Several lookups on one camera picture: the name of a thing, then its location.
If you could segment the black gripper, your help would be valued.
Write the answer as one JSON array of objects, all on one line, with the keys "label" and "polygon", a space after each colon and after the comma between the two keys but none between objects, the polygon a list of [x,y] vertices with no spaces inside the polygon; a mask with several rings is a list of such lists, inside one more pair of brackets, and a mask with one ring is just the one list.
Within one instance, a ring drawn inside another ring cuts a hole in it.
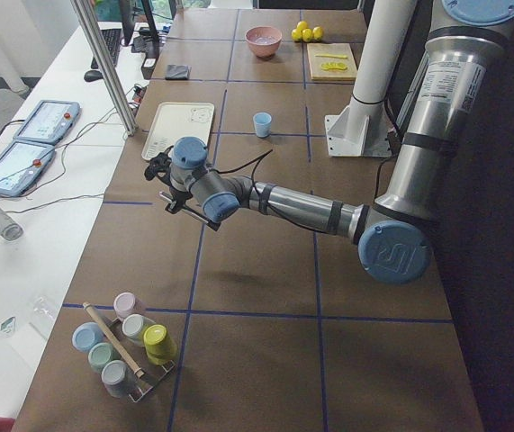
[{"label": "black gripper", "polygon": [[[149,161],[148,167],[144,171],[144,176],[147,181],[151,181],[154,178],[157,178],[161,183],[168,187],[169,193],[178,197],[178,201],[181,203],[186,203],[193,196],[186,190],[181,191],[176,189],[172,185],[171,181],[171,164],[172,159],[168,155],[167,152],[160,152],[157,156],[153,157]],[[171,201],[167,204],[166,211],[167,212],[179,212],[180,204],[177,201]]]}]

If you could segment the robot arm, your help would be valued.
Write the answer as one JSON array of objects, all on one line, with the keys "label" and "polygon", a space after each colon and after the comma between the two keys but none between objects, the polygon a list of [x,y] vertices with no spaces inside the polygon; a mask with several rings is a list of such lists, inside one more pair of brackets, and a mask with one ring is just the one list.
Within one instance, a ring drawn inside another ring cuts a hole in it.
[{"label": "robot arm", "polygon": [[437,219],[437,193],[456,153],[458,137],[487,68],[504,53],[514,28],[514,1],[436,1],[417,89],[385,193],[370,205],[352,206],[250,175],[226,176],[207,160],[206,144],[183,137],[153,157],[145,170],[167,190],[170,213],[190,211],[212,229],[247,208],[301,228],[346,237],[374,279],[405,284],[420,278],[432,247],[426,230]]}]

